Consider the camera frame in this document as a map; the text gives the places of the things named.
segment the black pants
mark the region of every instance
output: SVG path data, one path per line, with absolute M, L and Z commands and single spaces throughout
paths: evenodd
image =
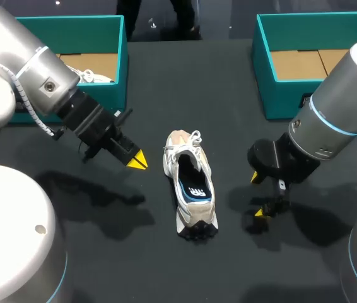
M 127 39 L 131 38 L 138 18 L 139 8 L 142 0 L 118 0 L 117 15 L 123 15 L 126 24 Z M 182 30 L 190 30 L 194 27 L 194 8 L 191 0 L 170 0 L 177 14 L 178 26 Z

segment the black table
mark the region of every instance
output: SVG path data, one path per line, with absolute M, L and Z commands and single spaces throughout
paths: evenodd
M 344 302 L 339 262 L 357 217 L 357 142 L 291 191 L 293 211 L 271 231 L 245 231 L 257 209 L 247 148 L 276 139 L 287 122 L 267 121 L 249 40 L 129 44 L 124 132 L 145 152 L 147 171 L 102 151 L 80 161 L 79 141 L 53 142 L 37 127 L 0 134 L 0 164 L 37 180 L 66 233 L 74 303 Z M 198 129 L 213 171 L 219 234 L 187 242 L 176 234 L 173 191 L 162 167 L 174 129 Z

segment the cable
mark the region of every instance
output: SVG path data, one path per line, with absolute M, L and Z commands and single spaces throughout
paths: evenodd
M 15 84 L 15 87 L 17 89 L 17 91 L 20 94 L 20 97 L 28 111 L 28 113 L 31 115 L 31 117 L 33 118 L 34 122 L 43 130 L 45 131 L 49 136 L 53 137 L 54 131 L 49 128 L 47 125 L 45 125 L 40 118 L 38 117 L 38 115 L 35 113 L 34 108 L 32 107 L 25 90 L 23 89 L 21 83 L 19 82 L 18 78 L 16 77 L 16 75 L 10 70 L 8 69 L 6 66 L 0 64 L 0 68 L 2 70 L 4 70 L 8 76 L 11 78 L 11 81 L 13 82 L 13 84 Z

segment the sneaker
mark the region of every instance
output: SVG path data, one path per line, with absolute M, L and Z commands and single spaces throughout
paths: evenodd
M 211 168 L 201 141 L 199 131 L 173 131 L 163 155 L 163 169 L 173 179 L 177 197 L 177 233 L 186 239 L 205 239 L 218 232 Z

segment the dark floor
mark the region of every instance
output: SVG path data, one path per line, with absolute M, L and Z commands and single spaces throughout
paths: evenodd
M 15 16 L 106 15 L 117 0 L 0 0 Z M 251 38 L 258 13 L 357 11 L 357 0 L 192 0 L 203 39 Z M 175 23 L 168 0 L 143 0 L 133 40 L 159 40 L 159 31 Z

